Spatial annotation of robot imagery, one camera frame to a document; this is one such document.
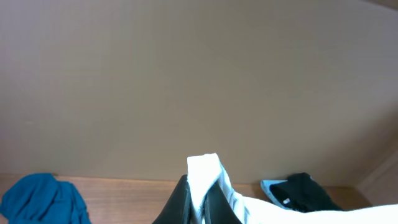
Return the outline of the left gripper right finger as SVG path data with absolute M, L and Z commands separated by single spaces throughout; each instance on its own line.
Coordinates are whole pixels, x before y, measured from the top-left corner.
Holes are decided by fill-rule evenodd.
M 241 224 L 218 184 L 213 184 L 206 193 L 204 220 L 206 224 Z

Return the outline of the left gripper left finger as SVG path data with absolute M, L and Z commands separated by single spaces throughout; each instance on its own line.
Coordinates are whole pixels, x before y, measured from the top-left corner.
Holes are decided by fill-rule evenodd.
M 189 224 L 191 212 L 191 193 L 187 174 L 182 175 L 167 203 L 153 224 Z

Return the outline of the white t-shirt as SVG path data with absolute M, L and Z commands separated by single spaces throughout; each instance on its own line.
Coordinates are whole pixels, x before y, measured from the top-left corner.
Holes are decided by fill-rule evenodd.
M 193 223 L 397 223 L 397 205 L 302 213 L 245 197 L 233 189 L 217 154 L 188 157 L 187 171 Z

